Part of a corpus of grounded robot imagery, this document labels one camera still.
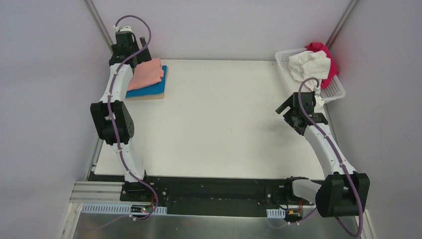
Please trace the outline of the salmon pink t shirt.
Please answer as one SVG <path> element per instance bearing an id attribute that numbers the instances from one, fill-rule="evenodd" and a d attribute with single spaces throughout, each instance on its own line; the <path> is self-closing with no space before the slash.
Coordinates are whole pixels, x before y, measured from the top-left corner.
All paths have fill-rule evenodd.
<path id="1" fill-rule="evenodd" d="M 153 58 L 150 61 L 138 64 L 133 76 L 129 81 L 127 90 L 137 90 L 160 83 L 164 77 L 164 70 L 160 58 Z"/>

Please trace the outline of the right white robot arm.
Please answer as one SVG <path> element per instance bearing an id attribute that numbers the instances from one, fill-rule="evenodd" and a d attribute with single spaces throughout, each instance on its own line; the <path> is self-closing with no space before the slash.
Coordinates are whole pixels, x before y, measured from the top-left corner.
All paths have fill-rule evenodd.
<path id="1" fill-rule="evenodd" d="M 287 111 L 285 122 L 311 145 L 325 176 L 322 184 L 305 177 L 287 178 L 282 197 L 288 203 L 304 199 L 315 204 L 324 218 L 359 216 L 365 209 L 370 179 L 345 159 L 324 114 L 314 112 L 315 104 L 314 92 L 294 92 L 276 109 L 277 114 Z"/>

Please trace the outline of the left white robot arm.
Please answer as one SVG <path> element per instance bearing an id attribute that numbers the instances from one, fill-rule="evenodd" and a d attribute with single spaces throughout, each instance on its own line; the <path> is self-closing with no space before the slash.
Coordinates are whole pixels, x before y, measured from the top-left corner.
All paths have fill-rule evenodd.
<path id="1" fill-rule="evenodd" d="M 130 26 L 115 28 L 110 76 L 101 99 L 90 105 L 97 134 L 113 150 L 121 167 L 123 194 L 146 192 L 146 169 L 133 145 L 135 125 L 125 105 L 129 82 L 138 64 L 139 46 Z"/>

